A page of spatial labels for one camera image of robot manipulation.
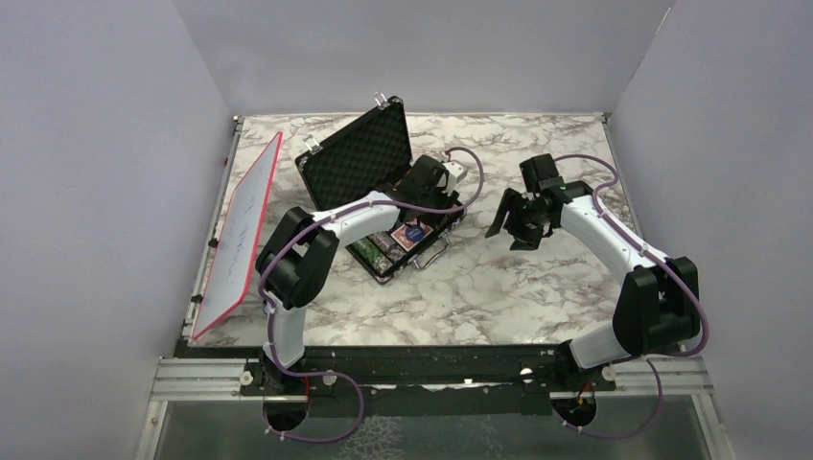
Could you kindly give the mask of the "black poker case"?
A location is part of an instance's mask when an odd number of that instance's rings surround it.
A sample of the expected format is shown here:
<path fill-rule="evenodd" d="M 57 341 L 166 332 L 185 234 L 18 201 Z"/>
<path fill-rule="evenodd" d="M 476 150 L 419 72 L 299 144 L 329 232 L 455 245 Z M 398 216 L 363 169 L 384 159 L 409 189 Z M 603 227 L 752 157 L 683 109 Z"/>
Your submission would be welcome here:
<path fill-rule="evenodd" d="M 294 160 L 296 169 L 319 211 L 349 204 L 371 192 L 413 203 L 415 185 L 439 187 L 443 161 L 427 155 L 412 156 L 404 103 L 397 96 L 375 96 L 377 105 L 321 142 L 311 142 Z M 423 208 L 423 212 L 452 214 L 445 222 L 425 222 L 433 231 L 411 251 L 401 248 L 389 233 L 412 221 L 412 210 L 402 211 L 393 227 L 348 245 L 348 252 L 380 284 L 389 282 L 402 268 L 462 221 L 465 213 Z"/>

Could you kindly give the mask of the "blue dealer button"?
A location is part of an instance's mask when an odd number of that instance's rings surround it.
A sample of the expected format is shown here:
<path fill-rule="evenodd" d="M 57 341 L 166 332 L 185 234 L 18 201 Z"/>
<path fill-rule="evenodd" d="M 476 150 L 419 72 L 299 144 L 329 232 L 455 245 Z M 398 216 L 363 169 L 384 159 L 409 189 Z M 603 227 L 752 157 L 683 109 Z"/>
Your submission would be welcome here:
<path fill-rule="evenodd" d="M 425 237 L 425 235 L 426 231 L 420 224 L 409 225 L 405 229 L 405 238 L 409 242 L 419 242 Z"/>

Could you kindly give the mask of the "red card deck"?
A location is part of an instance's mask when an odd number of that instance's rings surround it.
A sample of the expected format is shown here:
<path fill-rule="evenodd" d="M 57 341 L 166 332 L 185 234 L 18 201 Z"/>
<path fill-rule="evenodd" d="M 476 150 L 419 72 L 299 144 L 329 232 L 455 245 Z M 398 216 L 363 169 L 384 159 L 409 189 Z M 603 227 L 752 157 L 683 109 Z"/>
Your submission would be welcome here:
<path fill-rule="evenodd" d="M 411 251 L 419 242 L 432 233 L 433 229 L 419 219 L 408 221 L 395 228 L 389 236 L 405 251 Z"/>

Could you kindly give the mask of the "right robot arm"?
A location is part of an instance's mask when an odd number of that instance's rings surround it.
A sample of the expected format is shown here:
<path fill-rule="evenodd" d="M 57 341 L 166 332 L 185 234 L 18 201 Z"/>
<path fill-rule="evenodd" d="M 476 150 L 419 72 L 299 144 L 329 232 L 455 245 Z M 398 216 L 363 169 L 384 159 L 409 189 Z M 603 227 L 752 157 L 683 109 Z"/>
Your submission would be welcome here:
<path fill-rule="evenodd" d="M 520 164 L 524 192 L 504 191 L 486 235 L 512 236 L 512 249 L 535 250 L 542 239 L 564 230 L 581 241 L 619 282 L 611 321 L 560 344 L 553 377 L 575 390 L 592 369 L 702 337 L 707 321 L 699 302 L 698 270 L 687 257 L 671 258 L 649 245 L 607 210 L 598 192 L 582 180 L 567 182 L 549 154 Z"/>

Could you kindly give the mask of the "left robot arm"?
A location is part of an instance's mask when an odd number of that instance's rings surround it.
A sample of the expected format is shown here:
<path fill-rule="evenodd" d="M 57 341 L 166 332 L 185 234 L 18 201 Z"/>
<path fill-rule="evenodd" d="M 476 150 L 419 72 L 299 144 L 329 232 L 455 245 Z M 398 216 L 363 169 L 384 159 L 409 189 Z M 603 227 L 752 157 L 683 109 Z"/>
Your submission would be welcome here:
<path fill-rule="evenodd" d="M 296 363 L 305 354 L 307 307 L 323 289 L 336 253 L 350 247 L 383 277 L 413 259 L 463 211 L 457 185 L 461 163 L 423 155 L 394 185 L 382 184 L 358 200 L 308 213 L 289 209 L 255 262 L 267 311 L 271 362 L 265 380 L 286 394 L 300 384 Z"/>

